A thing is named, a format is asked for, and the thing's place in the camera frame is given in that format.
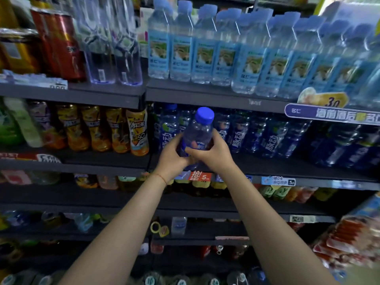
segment barcode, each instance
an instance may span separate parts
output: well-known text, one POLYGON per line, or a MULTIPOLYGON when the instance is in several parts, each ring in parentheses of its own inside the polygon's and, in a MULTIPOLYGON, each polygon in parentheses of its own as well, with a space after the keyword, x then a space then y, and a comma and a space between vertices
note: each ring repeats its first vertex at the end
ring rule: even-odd
POLYGON ((98 69, 99 72, 99 81, 105 82, 106 81, 106 74, 104 73, 103 69, 98 69))
POLYGON ((128 79, 126 78, 126 72, 121 72, 121 75, 123 76, 123 81, 128 82, 128 79))
POLYGON ((7 43, 7 42, 2 42, 5 50, 7 51, 9 57, 14 58, 14 59, 21 59, 21 55, 19 53, 19 50, 17 49, 16 44, 13 43, 7 43))

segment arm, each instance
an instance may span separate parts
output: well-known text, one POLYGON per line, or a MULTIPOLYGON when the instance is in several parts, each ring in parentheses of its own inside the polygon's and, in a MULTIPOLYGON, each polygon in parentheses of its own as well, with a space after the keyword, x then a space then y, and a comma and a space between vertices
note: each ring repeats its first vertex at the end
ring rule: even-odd
POLYGON ((186 148, 186 152, 202 160, 227 184, 270 282, 273 285, 336 284, 311 249, 236 166, 227 144, 215 129, 213 140, 214 146, 209 151, 186 148))
POLYGON ((181 134, 166 145, 154 172, 91 242, 64 275, 59 285, 125 285, 162 192, 191 158, 176 152, 181 134))

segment person's left arm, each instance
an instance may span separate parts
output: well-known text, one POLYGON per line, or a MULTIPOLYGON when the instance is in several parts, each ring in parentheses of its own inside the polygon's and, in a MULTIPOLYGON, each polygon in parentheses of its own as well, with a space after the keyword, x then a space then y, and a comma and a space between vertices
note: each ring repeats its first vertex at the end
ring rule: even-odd
POLYGON ((191 164, 176 148, 182 134, 162 150, 159 163, 116 217, 91 242, 59 285, 125 285, 166 183, 191 164))

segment hand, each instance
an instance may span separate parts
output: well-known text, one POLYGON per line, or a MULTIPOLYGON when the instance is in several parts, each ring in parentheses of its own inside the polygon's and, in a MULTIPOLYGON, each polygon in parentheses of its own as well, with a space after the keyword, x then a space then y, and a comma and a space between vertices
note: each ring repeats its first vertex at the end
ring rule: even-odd
POLYGON ((203 151, 186 147, 185 152, 190 156, 201 160, 213 172, 220 175, 228 171, 231 166, 235 165, 235 162, 232 160, 227 143, 223 140, 216 129, 212 130, 212 139, 214 141, 214 145, 210 150, 203 151))
POLYGON ((154 173, 162 176, 166 182, 173 180, 185 167, 194 164, 196 161, 192 157, 180 157, 178 155, 176 149, 182 136, 183 133, 180 133, 166 144, 161 152, 159 163, 156 169, 154 169, 154 173))

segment forearm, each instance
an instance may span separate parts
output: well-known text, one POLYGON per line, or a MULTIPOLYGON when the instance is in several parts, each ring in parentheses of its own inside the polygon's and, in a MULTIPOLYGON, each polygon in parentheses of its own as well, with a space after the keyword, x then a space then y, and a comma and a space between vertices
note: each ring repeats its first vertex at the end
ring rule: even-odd
POLYGON ((266 202, 241 170, 222 174, 247 229, 251 244, 273 285, 335 284, 305 242, 266 202))
POLYGON ((125 285, 165 185, 158 175, 149 176, 59 285, 125 285))

